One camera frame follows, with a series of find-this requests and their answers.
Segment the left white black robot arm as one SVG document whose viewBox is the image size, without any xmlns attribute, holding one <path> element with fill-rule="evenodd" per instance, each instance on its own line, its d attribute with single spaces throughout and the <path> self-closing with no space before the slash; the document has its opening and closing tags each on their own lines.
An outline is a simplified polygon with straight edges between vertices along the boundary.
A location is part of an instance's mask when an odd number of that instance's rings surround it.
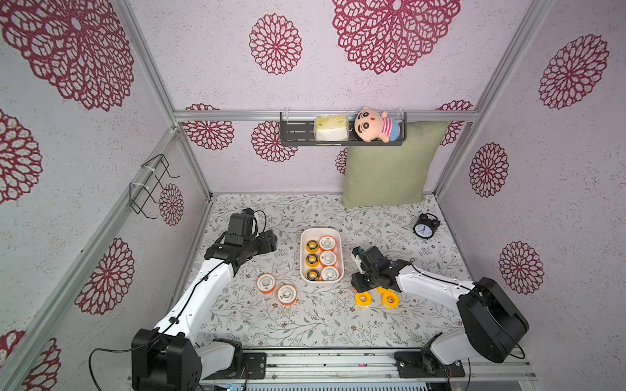
<svg viewBox="0 0 626 391">
<path fill-rule="evenodd" d="M 277 249 L 273 231 L 257 236 L 222 234 L 205 253 L 191 286 L 172 310 L 131 342 L 134 390 L 195 390 L 213 375 L 240 376 L 245 368 L 241 343 L 218 338 L 197 347 L 202 318 L 242 265 Z"/>
</svg>

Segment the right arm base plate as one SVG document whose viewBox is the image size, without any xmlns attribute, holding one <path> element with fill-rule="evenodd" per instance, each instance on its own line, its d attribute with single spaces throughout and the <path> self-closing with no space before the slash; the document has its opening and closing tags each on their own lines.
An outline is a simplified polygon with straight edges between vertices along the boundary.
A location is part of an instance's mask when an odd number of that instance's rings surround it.
<svg viewBox="0 0 626 391">
<path fill-rule="evenodd" d="M 465 377 L 466 372 L 460 361 L 444 364 L 432 352 L 432 344 L 441 336 L 441 332 L 435 334 L 420 350 L 396 351 L 394 359 L 399 377 L 404 379 L 445 377 L 447 380 Z"/>
</svg>

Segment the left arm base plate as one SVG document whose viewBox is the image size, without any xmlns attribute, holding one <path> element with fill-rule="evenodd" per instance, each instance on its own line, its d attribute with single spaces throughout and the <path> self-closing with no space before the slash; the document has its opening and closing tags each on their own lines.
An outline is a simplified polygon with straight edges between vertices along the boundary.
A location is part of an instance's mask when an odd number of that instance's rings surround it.
<svg viewBox="0 0 626 391">
<path fill-rule="evenodd" d="M 243 353 L 233 369 L 218 371 L 204 378 L 208 380 L 263 380 L 267 370 L 266 353 Z"/>
</svg>

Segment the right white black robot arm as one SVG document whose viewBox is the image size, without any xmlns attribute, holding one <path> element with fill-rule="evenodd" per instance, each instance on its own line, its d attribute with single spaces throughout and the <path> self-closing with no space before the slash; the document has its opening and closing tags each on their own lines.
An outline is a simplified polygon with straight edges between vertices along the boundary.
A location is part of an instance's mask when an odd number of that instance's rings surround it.
<svg viewBox="0 0 626 391">
<path fill-rule="evenodd" d="M 382 271 L 359 270 L 350 282 L 357 293 L 385 288 L 423 297 L 458 312 L 461 328 L 442 332 L 421 348 L 425 364 L 432 368 L 479 356 L 503 363 L 529 330 L 528 321 L 489 278 L 459 281 L 400 261 Z"/>
</svg>

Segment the white plastic storage box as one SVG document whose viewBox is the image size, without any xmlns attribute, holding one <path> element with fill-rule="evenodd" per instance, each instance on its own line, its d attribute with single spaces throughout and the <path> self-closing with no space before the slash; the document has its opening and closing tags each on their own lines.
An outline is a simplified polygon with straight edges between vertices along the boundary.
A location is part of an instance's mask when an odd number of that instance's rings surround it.
<svg viewBox="0 0 626 391">
<path fill-rule="evenodd" d="M 337 255 L 337 263 L 334 267 L 336 267 L 339 272 L 341 273 L 341 277 L 337 280 L 337 281 L 316 281 L 316 282 L 311 282 L 308 281 L 306 279 L 306 271 L 311 269 L 309 267 L 306 266 L 306 256 L 309 254 L 308 251 L 306 251 L 306 243 L 311 240 L 311 239 L 315 239 L 319 242 L 319 239 L 322 236 L 333 236 L 336 241 L 337 241 L 337 246 L 336 248 L 333 250 L 335 252 L 335 254 Z M 303 231 L 303 233 L 301 234 L 301 240 L 300 240 L 300 250 L 301 250 L 301 255 L 300 255 L 300 260 L 299 260 L 299 266 L 300 266 L 300 274 L 301 277 L 308 283 L 313 283 L 313 284 L 317 284 L 317 285 L 328 285 L 328 284 L 334 284 L 334 283 L 338 283 L 339 281 L 342 280 L 342 278 L 344 277 L 345 274 L 345 267 L 344 267 L 344 259 L 343 259 L 343 255 L 342 255 L 342 239 L 341 236 L 339 234 L 339 232 L 333 228 L 330 227 L 313 227 L 313 228 L 308 228 L 305 231 Z M 323 250 L 320 248 L 320 250 L 316 253 L 316 255 L 319 257 L 320 253 L 323 252 Z M 315 267 L 316 269 L 321 271 L 323 270 L 323 266 L 321 265 L 321 263 L 319 263 L 318 267 Z"/>
</svg>

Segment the orange tape roll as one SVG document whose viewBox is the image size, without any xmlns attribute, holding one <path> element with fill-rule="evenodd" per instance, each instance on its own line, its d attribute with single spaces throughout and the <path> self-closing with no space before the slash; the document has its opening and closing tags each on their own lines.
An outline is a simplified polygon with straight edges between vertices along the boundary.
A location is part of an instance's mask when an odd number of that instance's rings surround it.
<svg viewBox="0 0 626 391">
<path fill-rule="evenodd" d="M 323 267 L 334 267 L 337 263 L 337 255 L 334 251 L 323 251 L 319 255 L 319 260 Z"/>
<path fill-rule="evenodd" d="M 263 294 L 271 294 L 276 289 L 276 278 L 272 274 L 262 274 L 256 281 L 257 290 Z"/>
<path fill-rule="evenodd" d="M 292 306 L 298 299 L 298 291 L 291 284 L 282 285 L 278 288 L 276 295 L 282 306 Z"/>
<path fill-rule="evenodd" d="M 337 246 L 337 241 L 333 236 L 322 236 L 319 239 L 319 246 L 323 251 L 333 251 Z"/>
<path fill-rule="evenodd" d="M 341 273 L 336 267 L 324 267 L 320 274 L 323 281 L 337 281 Z"/>
</svg>

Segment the black yellow tape roll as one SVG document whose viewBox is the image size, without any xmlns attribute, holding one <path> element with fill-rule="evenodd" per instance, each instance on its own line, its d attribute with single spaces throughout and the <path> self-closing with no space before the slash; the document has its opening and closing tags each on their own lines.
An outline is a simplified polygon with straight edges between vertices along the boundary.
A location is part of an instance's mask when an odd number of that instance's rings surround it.
<svg viewBox="0 0 626 391">
<path fill-rule="evenodd" d="M 316 268 L 311 268 L 306 271 L 306 279 L 311 282 L 321 281 L 321 273 L 320 270 Z"/>
<path fill-rule="evenodd" d="M 315 268 L 315 267 L 318 267 L 320 260 L 316 254 L 310 253 L 306 256 L 305 262 L 306 262 L 307 267 Z"/>
<path fill-rule="evenodd" d="M 306 251 L 311 254 L 316 254 L 320 250 L 319 242 L 315 239 L 311 239 L 306 243 Z"/>
</svg>

